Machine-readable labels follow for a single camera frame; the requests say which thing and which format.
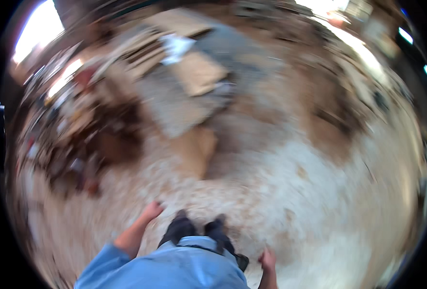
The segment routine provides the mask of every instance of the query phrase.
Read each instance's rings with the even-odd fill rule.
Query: hand
[[[274,271],[276,267],[276,255],[274,251],[265,247],[263,253],[258,258],[258,262],[262,263],[263,271]]]
[[[161,202],[152,201],[149,205],[146,206],[144,211],[141,214],[141,217],[144,217],[148,221],[152,221],[157,218],[165,208],[162,206]]]

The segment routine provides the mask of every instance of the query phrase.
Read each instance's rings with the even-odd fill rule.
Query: bright window
[[[16,63],[23,61],[37,44],[43,48],[63,31],[53,0],[43,2],[27,21],[16,44],[13,60]]]

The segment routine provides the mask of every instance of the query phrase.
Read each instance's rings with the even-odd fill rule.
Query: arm
[[[114,246],[127,253],[130,260],[134,259],[138,254],[147,225],[163,210],[164,208],[156,201],[147,205],[141,216],[115,239]]]
[[[258,258],[258,262],[262,263],[263,275],[258,289],[278,289],[276,281],[276,256],[273,250],[265,247],[262,255]]]

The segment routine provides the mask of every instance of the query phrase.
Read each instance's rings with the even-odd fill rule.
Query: forearm
[[[258,289],[278,289],[275,270],[264,270]]]
[[[134,259],[141,246],[142,236],[151,220],[141,216],[114,241],[114,246],[126,252],[130,259]]]

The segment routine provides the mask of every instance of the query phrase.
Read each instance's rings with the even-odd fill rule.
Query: blue shirt
[[[234,288],[246,289],[244,274],[236,258],[223,256],[197,245],[216,249],[216,241],[205,236],[183,237],[178,247],[168,241],[150,255],[130,260],[128,255],[107,244],[89,263],[75,283],[75,289],[89,288]]]

